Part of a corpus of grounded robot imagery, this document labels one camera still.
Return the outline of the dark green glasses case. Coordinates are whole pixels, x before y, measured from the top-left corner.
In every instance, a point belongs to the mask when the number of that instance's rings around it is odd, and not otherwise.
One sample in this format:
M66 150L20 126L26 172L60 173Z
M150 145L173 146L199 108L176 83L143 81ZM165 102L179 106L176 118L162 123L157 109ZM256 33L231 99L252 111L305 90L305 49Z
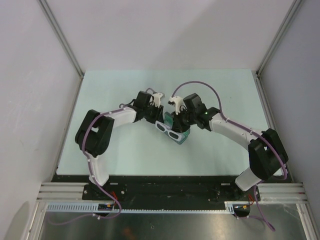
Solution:
M183 115L175 112L164 113L164 124L166 131L164 132L171 140L178 145L183 144L191 133L190 125L184 123Z

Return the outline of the white sunglasses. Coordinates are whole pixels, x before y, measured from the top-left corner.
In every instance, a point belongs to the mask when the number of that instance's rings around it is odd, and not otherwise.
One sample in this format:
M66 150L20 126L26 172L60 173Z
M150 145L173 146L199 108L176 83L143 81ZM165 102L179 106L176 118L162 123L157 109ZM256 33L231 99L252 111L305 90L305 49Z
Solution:
M155 127L160 132L167 134L172 140L175 140L177 142L182 141L184 138L184 135L182 133L175 132L175 131L171 130L169 126L167 126L166 124L164 124L160 121L155 122Z

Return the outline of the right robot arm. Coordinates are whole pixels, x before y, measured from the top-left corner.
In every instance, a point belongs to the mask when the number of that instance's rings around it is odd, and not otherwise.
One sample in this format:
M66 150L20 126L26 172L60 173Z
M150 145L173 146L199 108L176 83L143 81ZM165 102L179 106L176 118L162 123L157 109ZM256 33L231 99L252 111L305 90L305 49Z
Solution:
M261 181L270 179L288 162L288 154L274 129L265 131L241 125L225 116L220 109L207 108L201 98L193 93L185 98L170 97L168 103L175 107L172 113L175 132L184 133L192 125L221 134L248 151L249 167L236 179L230 188L231 196L242 201L249 189Z

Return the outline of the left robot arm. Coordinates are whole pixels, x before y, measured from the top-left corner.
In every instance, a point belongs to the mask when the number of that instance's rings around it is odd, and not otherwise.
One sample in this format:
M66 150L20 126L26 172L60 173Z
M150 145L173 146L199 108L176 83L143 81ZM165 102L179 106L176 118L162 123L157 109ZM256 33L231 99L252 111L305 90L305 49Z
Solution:
M163 122L161 100L164 97L161 92L140 91L136 98L127 104L120 104L118 109L102 113L91 109L86 113L75 135L75 143L87 157L89 179L95 184L93 194L98 199L105 200L111 193L111 188L105 184L109 173L98 158L108 149L113 130L142 119L151 124Z

